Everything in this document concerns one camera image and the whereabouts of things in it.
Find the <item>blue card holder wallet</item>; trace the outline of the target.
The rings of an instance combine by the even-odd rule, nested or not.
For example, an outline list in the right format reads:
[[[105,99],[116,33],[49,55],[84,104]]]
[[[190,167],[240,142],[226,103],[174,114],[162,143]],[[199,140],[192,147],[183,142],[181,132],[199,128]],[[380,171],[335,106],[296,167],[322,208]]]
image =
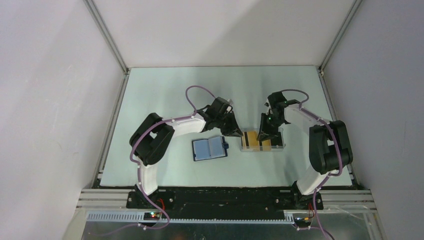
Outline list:
[[[195,139],[191,141],[193,161],[205,161],[228,156],[229,144],[224,136]]]

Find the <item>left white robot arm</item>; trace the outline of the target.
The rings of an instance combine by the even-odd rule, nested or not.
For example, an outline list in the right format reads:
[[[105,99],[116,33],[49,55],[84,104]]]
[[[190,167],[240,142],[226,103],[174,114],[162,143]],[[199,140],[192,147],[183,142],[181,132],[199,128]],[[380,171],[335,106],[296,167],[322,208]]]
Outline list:
[[[129,159],[137,165],[136,187],[141,191],[138,201],[145,208],[153,208],[158,202],[155,192],[158,162],[164,157],[173,138],[220,129],[225,137],[243,135],[236,121],[232,104],[216,97],[212,104],[195,108],[187,116],[164,119],[157,113],[150,113],[130,137]]]

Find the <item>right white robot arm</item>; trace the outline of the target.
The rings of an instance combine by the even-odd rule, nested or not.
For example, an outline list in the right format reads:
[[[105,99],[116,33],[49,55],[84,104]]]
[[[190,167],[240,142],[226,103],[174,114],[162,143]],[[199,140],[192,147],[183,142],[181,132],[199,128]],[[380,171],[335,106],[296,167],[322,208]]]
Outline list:
[[[267,111],[261,114],[257,140],[262,142],[278,136],[282,125],[295,125],[309,137],[306,174],[294,182],[291,204],[304,209],[329,178],[338,177],[353,161],[353,152],[346,124],[330,121],[304,106],[304,101],[287,99],[283,91],[271,93],[265,102]]]

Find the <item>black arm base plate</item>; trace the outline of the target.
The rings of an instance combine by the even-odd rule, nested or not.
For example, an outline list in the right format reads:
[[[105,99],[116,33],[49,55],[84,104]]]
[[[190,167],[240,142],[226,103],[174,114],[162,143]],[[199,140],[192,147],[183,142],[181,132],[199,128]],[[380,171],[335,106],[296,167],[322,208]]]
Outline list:
[[[323,200],[298,195],[293,187],[171,187],[160,186],[149,196],[137,188],[127,195],[126,208],[164,208],[170,218],[219,220],[284,219],[288,210],[323,210]]]

